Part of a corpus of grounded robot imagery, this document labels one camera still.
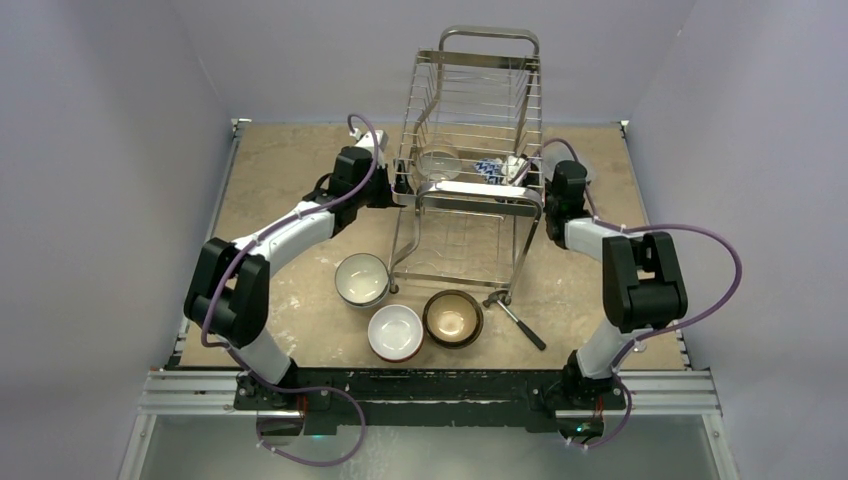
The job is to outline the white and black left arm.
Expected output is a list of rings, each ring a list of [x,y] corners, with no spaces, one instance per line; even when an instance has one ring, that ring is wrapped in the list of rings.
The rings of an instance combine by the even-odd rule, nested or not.
[[[262,378],[259,395],[272,408],[297,399],[296,363],[266,328],[270,281],[309,248],[353,223],[362,208],[394,206],[384,149],[359,142],[336,156],[327,180],[306,194],[292,211],[259,231],[226,241],[213,237],[201,247],[184,300],[184,316],[198,325],[201,338],[231,350],[243,366]]]

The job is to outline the orange patterned bowl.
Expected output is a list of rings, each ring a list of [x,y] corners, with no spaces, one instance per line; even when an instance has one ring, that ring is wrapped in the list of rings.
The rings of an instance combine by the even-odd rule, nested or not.
[[[483,158],[476,161],[473,168],[490,185],[509,185],[511,175],[509,165],[500,158]]]

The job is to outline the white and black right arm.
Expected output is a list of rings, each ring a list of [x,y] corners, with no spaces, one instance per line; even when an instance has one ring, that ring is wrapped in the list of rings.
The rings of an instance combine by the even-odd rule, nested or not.
[[[619,354],[639,335],[682,318],[688,295],[676,248],[666,232],[626,234],[603,226],[585,208],[587,169],[561,160],[545,178],[545,227],[557,247],[601,264],[605,319],[590,339],[572,351],[563,368],[561,392],[584,407],[614,388]]]

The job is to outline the stainless steel dish rack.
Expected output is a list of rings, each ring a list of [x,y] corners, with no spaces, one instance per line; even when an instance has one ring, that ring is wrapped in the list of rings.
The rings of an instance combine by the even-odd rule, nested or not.
[[[458,150],[462,173],[426,181],[426,146]],[[528,159],[541,158],[540,42],[527,29],[455,25],[414,59],[398,152],[390,162],[403,205],[389,256],[390,288],[404,280],[512,293],[541,221],[544,196],[526,188]],[[490,185],[483,158],[525,157],[521,182]]]

